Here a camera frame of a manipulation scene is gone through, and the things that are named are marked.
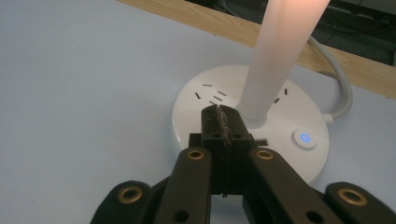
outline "table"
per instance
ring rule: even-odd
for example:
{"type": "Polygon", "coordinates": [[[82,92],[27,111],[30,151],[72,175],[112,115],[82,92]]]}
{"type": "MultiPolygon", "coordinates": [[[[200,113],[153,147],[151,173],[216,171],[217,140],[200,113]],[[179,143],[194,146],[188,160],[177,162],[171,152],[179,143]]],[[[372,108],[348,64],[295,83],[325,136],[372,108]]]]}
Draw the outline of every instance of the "table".
{"type": "MultiPolygon", "coordinates": [[[[246,45],[117,1],[3,3],[0,223],[89,223],[119,183],[154,185],[170,175],[178,92],[200,72],[248,64],[251,55],[246,45]]],[[[336,104],[332,78],[296,66],[291,79],[323,111],[336,104]]],[[[396,210],[396,103],[353,91],[351,111],[329,127],[329,160],[312,186],[346,180],[396,210]]],[[[247,222],[240,207],[212,204],[212,223],[247,222]]]]}

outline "lamp base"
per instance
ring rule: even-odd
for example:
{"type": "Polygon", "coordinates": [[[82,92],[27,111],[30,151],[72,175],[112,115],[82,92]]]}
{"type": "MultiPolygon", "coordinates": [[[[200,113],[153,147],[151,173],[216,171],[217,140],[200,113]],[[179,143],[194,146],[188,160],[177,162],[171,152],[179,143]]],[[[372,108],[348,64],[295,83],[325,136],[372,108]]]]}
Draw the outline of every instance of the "lamp base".
{"type": "MultiPolygon", "coordinates": [[[[180,91],[173,108],[175,154],[188,147],[190,133],[201,132],[201,110],[209,105],[239,103],[248,66],[226,65],[203,72],[180,91]]],[[[266,123],[248,131],[261,147],[277,151],[307,183],[326,162],[329,134],[316,104],[287,80],[267,114],[266,123]]]]}

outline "desk lamp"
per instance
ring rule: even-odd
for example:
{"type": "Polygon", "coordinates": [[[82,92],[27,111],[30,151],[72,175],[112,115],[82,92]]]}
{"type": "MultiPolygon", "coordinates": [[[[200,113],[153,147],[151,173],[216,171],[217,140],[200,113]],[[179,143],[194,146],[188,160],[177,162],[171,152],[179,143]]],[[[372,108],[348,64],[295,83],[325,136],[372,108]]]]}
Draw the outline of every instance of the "desk lamp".
{"type": "Polygon", "coordinates": [[[311,98],[288,80],[329,0],[271,0],[250,66],[216,67],[190,80],[173,108],[175,153],[201,132],[201,110],[236,108],[261,147],[278,151],[311,182],[328,156],[326,119],[311,98]]]}

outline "wooden plank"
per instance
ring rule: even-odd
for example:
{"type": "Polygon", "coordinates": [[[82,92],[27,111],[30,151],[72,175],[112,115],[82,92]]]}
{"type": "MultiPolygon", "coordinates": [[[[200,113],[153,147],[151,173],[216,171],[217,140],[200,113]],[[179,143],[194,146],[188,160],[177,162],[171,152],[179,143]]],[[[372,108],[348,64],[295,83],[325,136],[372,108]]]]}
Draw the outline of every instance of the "wooden plank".
{"type": "MultiPolygon", "coordinates": [[[[184,0],[120,0],[122,3],[179,21],[254,48],[260,25],[184,0]]],[[[396,68],[339,49],[326,47],[344,68],[350,82],[368,91],[396,99],[396,68]]],[[[297,64],[333,76],[333,70],[320,53],[307,44],[297,64]]]]}

